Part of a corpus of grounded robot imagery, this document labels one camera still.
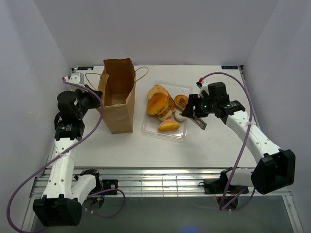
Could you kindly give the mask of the metal serving tongs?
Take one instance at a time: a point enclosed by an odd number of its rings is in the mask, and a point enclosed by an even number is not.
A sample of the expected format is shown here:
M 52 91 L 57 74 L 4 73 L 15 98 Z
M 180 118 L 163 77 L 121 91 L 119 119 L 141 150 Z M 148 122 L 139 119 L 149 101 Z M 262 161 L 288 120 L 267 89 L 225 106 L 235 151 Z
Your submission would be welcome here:
M 178 106 L 175 101 L 173 100 L 172 97 L 170 97 L 170 100 L 169 100 L 169 105 L 171 106 L 174 106 L 177 110 L 179 110 L 180 112 L 183 112 L 184 109 L 180 106 Z M 198 118 L 196 116 L 193 116 L 193 117 L 189 117 L 189 119 L 194 122 L 196 125 L 199 126 L 199 128 L 201 128 L 202 130 L 205 130 L 206 129 L 206 126 L 207 124 L 201 119 L 201 118 Z

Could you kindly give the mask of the white frosted donut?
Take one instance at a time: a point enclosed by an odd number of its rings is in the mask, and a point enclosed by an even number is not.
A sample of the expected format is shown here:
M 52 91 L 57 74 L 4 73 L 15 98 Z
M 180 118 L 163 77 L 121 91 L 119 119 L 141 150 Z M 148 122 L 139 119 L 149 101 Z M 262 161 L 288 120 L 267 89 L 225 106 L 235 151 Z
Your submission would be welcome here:
M 185 121 L 187 118 L 181 115 L 182 113 L 179 110 L 176 110 L 174 113 L 174 118 L 177 121 Z

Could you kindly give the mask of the brown glazed donut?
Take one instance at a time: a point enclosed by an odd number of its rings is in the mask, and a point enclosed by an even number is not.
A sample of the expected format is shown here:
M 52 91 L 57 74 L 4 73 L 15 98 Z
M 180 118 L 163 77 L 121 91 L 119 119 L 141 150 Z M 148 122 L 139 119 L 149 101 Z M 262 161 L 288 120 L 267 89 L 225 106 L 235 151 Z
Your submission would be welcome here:
M 185 108 L 188 104 L 188 97 L 186 95 L 177 95 L 174 102 L 181 108 Z

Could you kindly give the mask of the brown paper bag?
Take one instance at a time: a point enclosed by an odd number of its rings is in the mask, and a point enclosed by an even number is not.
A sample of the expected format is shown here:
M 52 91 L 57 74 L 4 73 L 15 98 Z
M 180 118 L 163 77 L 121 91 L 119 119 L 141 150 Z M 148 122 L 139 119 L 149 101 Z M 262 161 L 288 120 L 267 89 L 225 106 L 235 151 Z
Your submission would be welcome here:
M 132 133 L 135 108 L 136 71 L 130 58 L 104 60 L 96 90 L 102 91 L 103 120 L 112 134 Z

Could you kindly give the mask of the small tan bread roll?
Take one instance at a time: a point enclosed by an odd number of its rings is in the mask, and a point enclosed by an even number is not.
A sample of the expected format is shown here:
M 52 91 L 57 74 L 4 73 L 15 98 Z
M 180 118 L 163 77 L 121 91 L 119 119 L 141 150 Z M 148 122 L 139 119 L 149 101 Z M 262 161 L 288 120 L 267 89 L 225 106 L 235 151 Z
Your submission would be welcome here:
M 157 117 L 158 117 L 158 119 L 159 119 L 160 121 L 163 122 L 163 121 L 165 121 L 165 120 L 171 118 L 172 114 L 173 114 L 173 113 L 172 113 L 172 111 L 170 110 L 169 105 L 167 104 L 167 105 L 165 106 L 165 108 L 164 108 L 160 113 L 157 114 Z

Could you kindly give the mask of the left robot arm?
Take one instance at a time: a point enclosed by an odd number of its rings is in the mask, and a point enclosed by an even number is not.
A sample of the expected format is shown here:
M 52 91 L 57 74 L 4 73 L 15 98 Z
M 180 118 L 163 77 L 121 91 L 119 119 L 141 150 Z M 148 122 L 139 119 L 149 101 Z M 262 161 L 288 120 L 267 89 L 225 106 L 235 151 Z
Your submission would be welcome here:
M 54 153 L 48 184 L 33 210 L 45 227 L 77 226 L 82 217 L 82 205 L 89 194 L 103 189 L 100 174 L 95 169 L 73 174 L 85 125 L 83 117 L 89 109 L 100 106 L 101 91 L 68 90 L 57 96 L 59 113 L 55 117 Z

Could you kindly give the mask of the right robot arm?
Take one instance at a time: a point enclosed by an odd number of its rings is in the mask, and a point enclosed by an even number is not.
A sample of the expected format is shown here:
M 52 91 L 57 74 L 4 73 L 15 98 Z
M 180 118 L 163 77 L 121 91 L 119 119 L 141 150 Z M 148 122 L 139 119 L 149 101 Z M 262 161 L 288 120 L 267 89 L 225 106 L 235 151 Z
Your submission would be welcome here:
M 231 167 L 222 171 L 220 178 L 209 188 L 230 193 L 237 186 L 249 186 L 260 194 L 267 194 L 292 185 L 295 154 L 273 143 L 250 120 L 243 105 L 229 99 L 223 82 L 208 84 L 200 80 L 196 84 L 200 92 L 189 95 L 182 116 L 204 130 L 207 125 L 202 119 L 210 114 L 215 115 L 243 141 L 257 163 L 254 169 Z

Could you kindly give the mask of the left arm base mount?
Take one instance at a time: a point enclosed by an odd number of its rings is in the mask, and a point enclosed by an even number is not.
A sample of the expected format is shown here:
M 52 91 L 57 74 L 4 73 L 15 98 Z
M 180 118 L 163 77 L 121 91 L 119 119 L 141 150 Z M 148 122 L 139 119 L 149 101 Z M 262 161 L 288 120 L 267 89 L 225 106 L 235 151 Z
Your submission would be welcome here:
M 95 194 L 97 192 L 100 192 L 100 191 L 103 191 L 103 190 L 106 190 L 106 189 L 116 189 L 118 188 L 118 183 L 119 181 L 118 180 L 102 180 L 102 188 L 101 189 L 94 189 L 90 192 L 90 195 L 91 194 Z M 98 197 L 96 196 L 93 196 L 89 199 L 86 199 L 85 202 L 84 202 L 84 206 L 87 208 L 87 209 L 90 209 L 91 211 L 95 211 L 95 210 L 99 210 L 104 202 L 105 202 L 105 197 L 106 195 L 116 195 L 117 194 L 117 191 L 109 191 L 109 192 L 105 192 L 105 193 L 102 193 L 100 194 Z

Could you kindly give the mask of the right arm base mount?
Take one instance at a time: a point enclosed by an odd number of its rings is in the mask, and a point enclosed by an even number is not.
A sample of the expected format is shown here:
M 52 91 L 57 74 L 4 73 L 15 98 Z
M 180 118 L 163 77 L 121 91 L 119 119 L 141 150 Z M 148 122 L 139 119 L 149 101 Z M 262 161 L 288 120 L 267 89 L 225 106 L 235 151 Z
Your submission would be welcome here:
M 204 189 L 205 194 L 217 194 L 217 195 L 219 195 L 218 197 L 216 197 L 216 201 L 219 205 L 221 204 L 221 198 L 223 195 L 225 184 L 222 185 L 220 179 L 204 179 L 202 182 L 198 183 L 198 186 L 202 187 Z M 241 191 L 243 191 L 243 194 L 249 193 L 248 187 L 243 187 L 240 185 L 229 185 L 229 188 L 228 188 L 226 196 L 225 196 L 224 205 L 226 205 L 228 202 L 230 202 Z

